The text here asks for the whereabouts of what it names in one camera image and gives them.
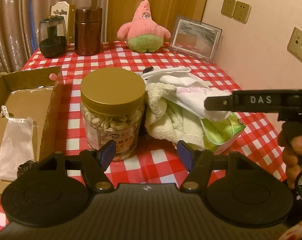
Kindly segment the right hand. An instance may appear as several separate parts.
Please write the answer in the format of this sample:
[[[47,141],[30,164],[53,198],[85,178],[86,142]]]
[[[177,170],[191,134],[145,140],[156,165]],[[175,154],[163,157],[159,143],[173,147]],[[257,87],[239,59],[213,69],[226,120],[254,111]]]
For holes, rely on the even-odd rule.
[[[287,185],[290,189],[294,189],[295,179],[301,172],[299,157],[302,157],[302,135],[293,138],[290,144],[284,131],[281,131],[278,136],[278,145],[284,147],[282,160],[286,164]]]

